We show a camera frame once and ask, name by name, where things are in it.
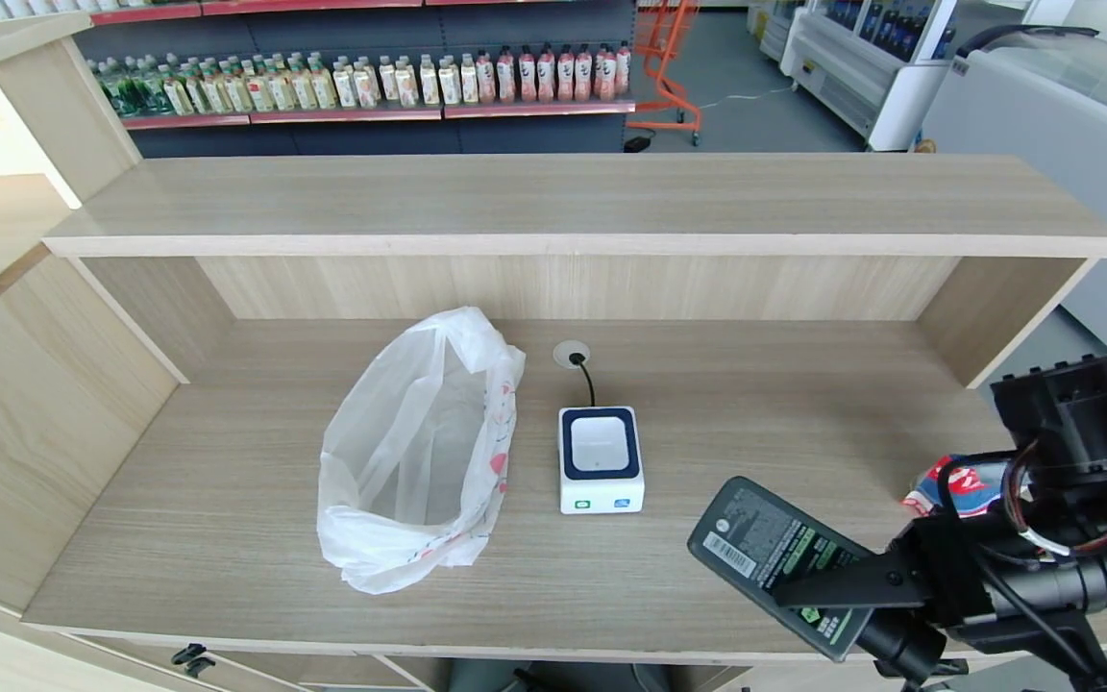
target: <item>black cable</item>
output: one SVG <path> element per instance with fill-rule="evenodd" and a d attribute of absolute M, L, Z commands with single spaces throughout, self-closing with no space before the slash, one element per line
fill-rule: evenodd
<path fill-rule="evenodd" d="M 592 384 L 592 376 L 588 373 L 588 366 L 586 363 L 588 359 L 583 358 L 583 353 L 571 353 L 570 358 L 567 359 L 571 361 L 572 366 L 579 366 L 583 371 L 583 376 L 588 380 L 588 395 L 592 397 L 592 405 L 597 405 L 597 386 Z"/>
<path fill-rule="evenodd" d="M 1079 673 L 1093 675 L 1096 670 L 1088 659 L 1082 657 L 1079 650 L 1073 648 L 1070 643 L 1059 631 L 1055 630 L 1045 619 L 1036 612 L 1027 601 L 1023 599 L 1018 593 L 1015 592 L 1014 588 L 1011 588 L 1010 583 L 1002 578 L 1001 575 L 994 571 L 992 565 L 980 555 L 980 548 L 976 544 L 972 541 L 971 536 L 968 535 L 965 527 L 963 527 L 963 518 L 959 517 L 959 512 L 954 507 L 954 498 L 951 496 L 951 474 L 954 469 L 959 467 L 971 467 L 971 465 L 981 464 L 997 464 L 1002 463 L 1002 459 L 995 458 L 980 458 L 979 456 L 961 456 L 961 458 L 952 459 L 939 469 L 939 478 L 937 479 L 937 489 L 939 489 L 939 499 L 942 503 L 942 508 L 945 509 L 945 515 L 948 515 L 954 526 L 956 526 L 959 539 L 962 540 L 963 547 L 966 548 L 968 555 L 972 556 L 972 560 L 976 562 L 976 568 L 980 569 L 980 575 L 985 579 L 986 582 L 993 588 L 996 588 L 997 592 L 1002 595 L 1003 599 L 1006 599 L 1010 605 L 1015 606 L 1015 609 L 1023 613 L 1023 617 L 1028 619 L 1028 622 L 1036 626 L 1038 630 L 1045 632 L 1045 636 L 1049 638 L 1049 641 L 1054 647 L 1062 650 L 1065 657 L 1070 660 L 1072 664 L 1079 669 Z"/>

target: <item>barcode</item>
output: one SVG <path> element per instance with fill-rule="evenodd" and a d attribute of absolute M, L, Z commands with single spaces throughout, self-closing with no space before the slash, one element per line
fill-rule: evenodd
<path fill-rule="evenodd" d="M 707 531 L 707 538 L 703 539 L 703 547 L 711 550 L 713 556 L 728 562 L 731 568 L 742 572 L 742 577 L 747 579 L 751 578 L 751 574 L 754 572 L 757 565 L 751 557 L 746 556 L 746 552 L 734 548 L 728 540 L 721 538 L 713 531 Z"/>

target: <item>wire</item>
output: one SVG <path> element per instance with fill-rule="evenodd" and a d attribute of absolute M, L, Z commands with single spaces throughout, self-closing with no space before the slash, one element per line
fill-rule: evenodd
<path fill-rule="evenodd" d="M 1070 660 L 1072 664 L 1079 670 L 1079 673 L 1093 675 L 1096 673 L 1096 670 L 1093 664 L 1090 664 L 1088 659 L 1085 659 L 1084 655 L 1079 653 L 1079 650 L 1073 648 L 1070 643 L 1062 637 L 1059 631 L 1055 630 L 1048 622 L 1045 622 L 1045 619 L 1042 618 L 1041 614 L 1037 613 L 1036 610 L 1023 599 L 1023 597 L 1016 593 L 1014 588 L 1011 588 L 1010 583 L 1006 583 L 1006 580 L 1003 579 L 1001 575 L 994 571 L 993 566 L 989 564 L 984 556 L 980 555 L 980 549 L 976 548 L 976 544 L 972 541 L 971 536 L 968 535 L 965 527 L 963 527 L 963 518 L 959 517 L 959 512 L 954 507 L 954 498 L 951 496 L 951 474 L 954 469 L 964 467 L 965 465 L 997 463 L 1002 463 L 1002 459 L 992 458 L 992 456 L 990 456 L 990 458 L 961 456 L 961 458 L 952 459 L 945 464 L 944 467 L 939 469 L 939 478 L 937 479 L 937 485 L 939 485 L 939 498 L 941 499 L 942 508 L 944 509 L 945 515 L 951 518 L 954 527 L 956 527 L 959 540 L 963 543 L 963 547 L 966 548 L 968 555 L 972 557 L 976 568 L 980 569 L 981 577 L 983 577 L 991 587 L 996 588 L 997 592 L 1001 593 L 1003 599 L 1006 599 L 1011 606 L 1015 606 L 1015 609 L 1020 610 L 1020 612 L 1023 613 L 1023 617 L 1028 619 L 1028 622 L 1036 626 L 1038 630 L 1044 631 L 1045 636 L 1049 638 L 1049 643 L 1061 649 L 1062 652 L 1065 653 L 1065 657 Z"/>
<path fill-rule="evenodd" d="M 643 692 L 651 692 L 643 682 L 643 679 L 638 675 L 638 664 L 631 664 L 631 674 L 634 675 L 634 682 L 638 682 L 638 686 L 642 689 Z"/>
<path fill-rule="evenodd" d="M 733 101 L 733 99 L 737 99 L 738 101 L 757 101 L 757 100 L 763 99 L 764 96 L 769 95 L 769 93 L 780 93 L 782 91 L 792 91 L 792 87 L 790 86 L 785 86 L 783 89 L 773 89 L 773 91 L 765 91 L 763 93 L 755 93 L 754 96 L 742 95 L 742 93 L 730 93 L 728 96 L 725 96 L 725 97 L 721 99 L 720 101 L 712 101 L 711 104 L 707 104 L 707 105 L 699 105 L 697 109 L 700 111 L 702 111 L 704 109 L 715 109 L 716 105 L 721 105 L 725 101 Z"/>
<path fill-rule="evenodd" d="M 590 397 L 592 397 L 592 405 L 596 406 L 597 405 L 597 389 L 596 389 L 596 385 L 592 385 L 592 376 L 590 374 L 588 374 L 588 366 L 586 366 L 586 364 L 583 364 L 583 361 L 579 361 L 579 369 L 581 369 L 581 371 L 583 371 L 583 376 L 588 378 L 588 394 L 590 395 Z"/>

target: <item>floor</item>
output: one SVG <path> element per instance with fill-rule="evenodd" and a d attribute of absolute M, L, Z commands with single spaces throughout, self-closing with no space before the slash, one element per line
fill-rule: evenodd
<path fill-rule="evenodd" d="M 632 74 L 642 75 L 638 59 Z M 696 148 L 690 132 L 662 130 L 649 152 L 860 152 L 865 146 L 817 99 L 788 89 L 790 80 L 746 33 L 744 11 L 700 13 L 668 74 L 703 110 L 702 143 Z M 640 102 L 654 99 L 650 79 L 637 76 L 633 91 Z M 632 115 L 631 122 L 674 117 L 672 111 L 660 111 Z"/>

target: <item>plastic bag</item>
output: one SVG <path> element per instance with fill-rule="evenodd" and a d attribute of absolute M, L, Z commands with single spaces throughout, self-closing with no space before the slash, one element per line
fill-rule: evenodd
<path fill-rule="evenodd" d="M 382 350 L 327 425 L 319 543 L 366 593 L 473 565 L 506 492 L 524 353 L 477 308 L 439 312 Z"/>

